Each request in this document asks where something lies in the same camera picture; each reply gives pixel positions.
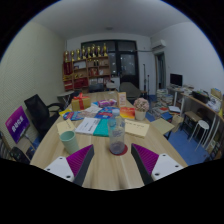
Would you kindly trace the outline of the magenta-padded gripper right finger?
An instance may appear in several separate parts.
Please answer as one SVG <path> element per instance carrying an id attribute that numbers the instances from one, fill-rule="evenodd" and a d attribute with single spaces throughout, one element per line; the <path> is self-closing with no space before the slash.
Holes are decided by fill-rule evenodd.
<path id="1" fill-rule="evenodd" d="M 134 143 L 131 144 L 131 154 L 145 185 L 183 169 L 183 166 L 168 154 L 162 153 L 158 155 Z"/>

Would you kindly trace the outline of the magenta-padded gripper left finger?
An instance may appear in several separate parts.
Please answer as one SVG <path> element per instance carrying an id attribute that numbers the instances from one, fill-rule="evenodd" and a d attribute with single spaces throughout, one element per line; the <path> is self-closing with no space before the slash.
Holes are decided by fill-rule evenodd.
<path id="1" fill-rule="evenodd" d="M 93 156 L 94 146 L 89 145 L 68 157 L 59 156 L 45 171 L 81 186 Z"/>

